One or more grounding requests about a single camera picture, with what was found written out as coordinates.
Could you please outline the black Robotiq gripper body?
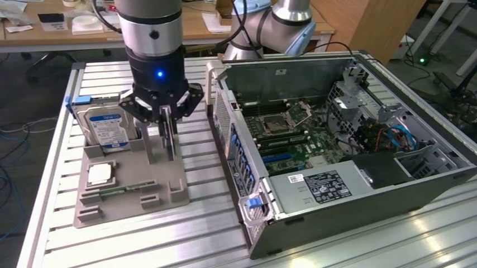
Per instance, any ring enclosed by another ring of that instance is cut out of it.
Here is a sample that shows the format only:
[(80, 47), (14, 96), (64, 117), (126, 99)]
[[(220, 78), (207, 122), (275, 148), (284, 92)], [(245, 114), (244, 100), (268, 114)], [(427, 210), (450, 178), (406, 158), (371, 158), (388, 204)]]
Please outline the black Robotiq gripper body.
[(173, 117), (183, 117), (177, 101), (188, 90), (184, 75), (184, 50), (179, 47), (162, 56), (145, 56), (126, 48), (133, 77), (133, 92), (150, 108), (168, 106)]

